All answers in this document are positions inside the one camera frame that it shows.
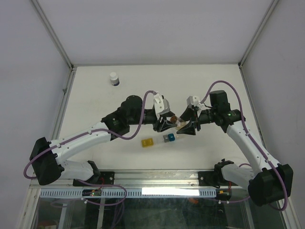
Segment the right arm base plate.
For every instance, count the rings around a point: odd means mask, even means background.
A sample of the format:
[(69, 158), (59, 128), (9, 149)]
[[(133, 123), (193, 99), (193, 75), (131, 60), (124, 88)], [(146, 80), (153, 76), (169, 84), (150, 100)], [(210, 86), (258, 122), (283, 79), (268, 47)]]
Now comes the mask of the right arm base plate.
[(215, 188), (220, 188), (221, 186), (229, 187), (229, 183), (231, 183), (231, 186), (233, 187), (238, 186), (233, 182), (229, 182), (227, 180), (224, 180), (223, 178), (220, 178), (220, 176), (213, 170), (199, 171), (197, 174), (198, 174), (199, 186), (201, 187), (207, 187), (207, 186), (212, 186)]

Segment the clear bottle gold cap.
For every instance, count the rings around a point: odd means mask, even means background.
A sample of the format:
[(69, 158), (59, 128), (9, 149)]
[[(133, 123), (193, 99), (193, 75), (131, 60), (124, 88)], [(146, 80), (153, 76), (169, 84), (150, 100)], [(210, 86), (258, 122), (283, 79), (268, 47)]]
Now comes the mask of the clear bottle gold cap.
[(177, 117), (176, 121), (175, 121), (175, 124), (176, 124), (175, 129), (180, 130), (181, 128), (186, 126), (187, 123), (183, 119), (181, 119), (180, 117)]

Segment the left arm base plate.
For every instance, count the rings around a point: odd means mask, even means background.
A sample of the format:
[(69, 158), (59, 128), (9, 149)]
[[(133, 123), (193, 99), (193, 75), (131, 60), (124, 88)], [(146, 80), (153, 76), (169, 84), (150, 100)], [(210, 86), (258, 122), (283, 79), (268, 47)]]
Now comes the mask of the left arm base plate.
[(91, 178), (85, 182), (94, 185), (113, 185), (115, 179), (114, 171), (101, 171), (99, 175), (93, 175)]

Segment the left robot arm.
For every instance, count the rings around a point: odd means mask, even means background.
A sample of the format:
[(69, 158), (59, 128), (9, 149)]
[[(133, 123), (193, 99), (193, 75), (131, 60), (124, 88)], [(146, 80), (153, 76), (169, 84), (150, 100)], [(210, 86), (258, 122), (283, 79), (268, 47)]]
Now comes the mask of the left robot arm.
[(151, 109), (145, 108), (145, 102), (146, 100), (139, 96), (128, 96), (114, 112), (78, 134), (52, 141), (47, 141), (45, 137), (39, 138), (30, 155), (35, 179), (42, 186), (59, 179), (83, 180), (89, 185), (96, 185), (101, 176), (96, 164), (91, 160), (71, 161), (72, 156), (117, 138), (132, 139), (133, 136), (126, 137), (132, 125), (138, 128), (142, 125), (152, 125), (155, 132), (175, 127), (169, 121), (174, 113), (162, 95), (154, 95)]

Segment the weekly pill organizer strip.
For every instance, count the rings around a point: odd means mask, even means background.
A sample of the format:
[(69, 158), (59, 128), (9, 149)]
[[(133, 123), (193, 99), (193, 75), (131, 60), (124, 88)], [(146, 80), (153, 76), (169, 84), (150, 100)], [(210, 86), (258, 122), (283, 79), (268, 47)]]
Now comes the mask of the weekly pill organizer strip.
[(185, 138), (185, 136), (183, 136), (183, 135), (179, 135), (176, 133), (167, 133), (167, 134), (162, 134), (162, 135), (157, 135), (157, 136), (142, 139), (141, 146), (143, 148), (148, 148), (148, 147), (152, 147), (152, 146), (181, 141), (184, 138)]

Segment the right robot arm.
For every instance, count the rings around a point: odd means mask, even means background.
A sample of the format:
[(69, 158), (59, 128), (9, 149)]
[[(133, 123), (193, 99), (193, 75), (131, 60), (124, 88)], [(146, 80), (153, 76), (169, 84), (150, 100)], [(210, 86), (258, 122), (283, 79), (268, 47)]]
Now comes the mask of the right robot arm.
[(248, 191), (250, 199), (263, 206), (291, 195), (293, 170), (282, 165), (251, 135), (240, 109), (231, 109), (224, 90), (209, 93), (210, 106), (205, 106), (197, 96), (189, 96), (187, 108), (180, 116), (187, 124), (178, 134), (195, 135), (204, 124), (214, 123), (221, 127), (239, 147), (250, 169), (239, 167), (233, 161), (222, 159), (214, 165), (213, 173), (205, 178), (207, 184), (219, 188), (232, 182)]

